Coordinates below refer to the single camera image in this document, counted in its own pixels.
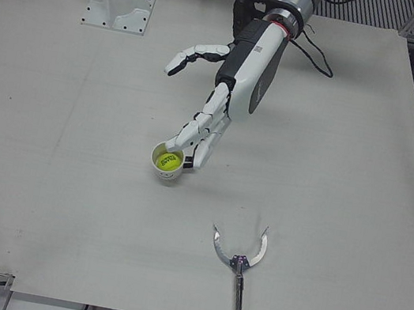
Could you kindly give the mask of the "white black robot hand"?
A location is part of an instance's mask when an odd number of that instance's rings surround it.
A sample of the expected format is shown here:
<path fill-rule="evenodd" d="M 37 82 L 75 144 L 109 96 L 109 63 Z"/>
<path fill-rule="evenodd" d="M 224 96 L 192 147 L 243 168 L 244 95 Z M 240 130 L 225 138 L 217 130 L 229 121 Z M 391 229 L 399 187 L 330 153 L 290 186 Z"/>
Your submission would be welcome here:
<path fill-rule="evenodd" d="M 198 169 L 204 165 L 230 122 L 244 120 L 255 111 L 275 77 L 288 41 L 288 30 L 280 23 L 254 20 L 228 45 L 199 44 L 177 53 L 164 68 L 167 75 L 197 59 L 223 64 L 202 111 L 166 141 L 167 151 L 195 146 L 183 166 Z"/>

